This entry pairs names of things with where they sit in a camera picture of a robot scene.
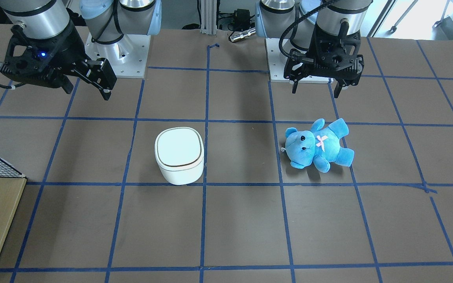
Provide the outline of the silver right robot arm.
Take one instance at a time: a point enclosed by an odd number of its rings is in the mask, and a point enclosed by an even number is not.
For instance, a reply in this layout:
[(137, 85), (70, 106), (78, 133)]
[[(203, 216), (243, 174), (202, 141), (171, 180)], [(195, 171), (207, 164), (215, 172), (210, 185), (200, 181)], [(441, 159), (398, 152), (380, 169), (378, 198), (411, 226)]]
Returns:
[(16, 82), (62, 88), (70, 94), (70, 76), (93, 85), (104, 100), (120, 76), (143, 71), (142, 47), (131, 36), (160, 32), (160, 0), (81, 0), (81, 18), (90, 39), (83, 42), (74, 13), (61, 0), (0, 0), (13, 24), (0, 73)]

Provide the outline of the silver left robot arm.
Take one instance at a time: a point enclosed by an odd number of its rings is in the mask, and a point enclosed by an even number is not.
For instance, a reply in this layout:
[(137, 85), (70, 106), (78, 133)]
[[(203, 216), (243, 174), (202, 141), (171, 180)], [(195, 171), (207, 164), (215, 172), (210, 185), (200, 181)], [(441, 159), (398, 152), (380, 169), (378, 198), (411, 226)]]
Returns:
[(293, 85), (307, 77), (336, 81), (338, 98), (344, 88), (356, 86), (364, 70), (359, 54), (360, 28), (370, 0), (259, 0), (256, 34), (274, 41), (267, 52), (281, 63), (279, 78)]

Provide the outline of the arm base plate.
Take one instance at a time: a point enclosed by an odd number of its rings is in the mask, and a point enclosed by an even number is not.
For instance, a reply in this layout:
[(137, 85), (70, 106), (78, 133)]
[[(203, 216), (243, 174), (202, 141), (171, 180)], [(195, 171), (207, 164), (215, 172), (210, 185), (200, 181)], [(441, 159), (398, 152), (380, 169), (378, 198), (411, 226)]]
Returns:
[[(284, 78), (284, 66), (287, 58), (280, 52), (278, 42), (278, 38), (266, 38), (265, 40), (270, 81), (273, 83), (289, 83), (290, 81)], [(334, 82), (334, 79), (318, 76), (309, 76), (299, 80), (299, 83), (306, 84), (328, 84), (332, 82)]]
[(91, 59), (108, 59), (118, 78), (145, 77), (151, 36), (124, 35), (117, 43), (103, 45), (91, 41), (91, 34), (85, 43), (86, 54)]

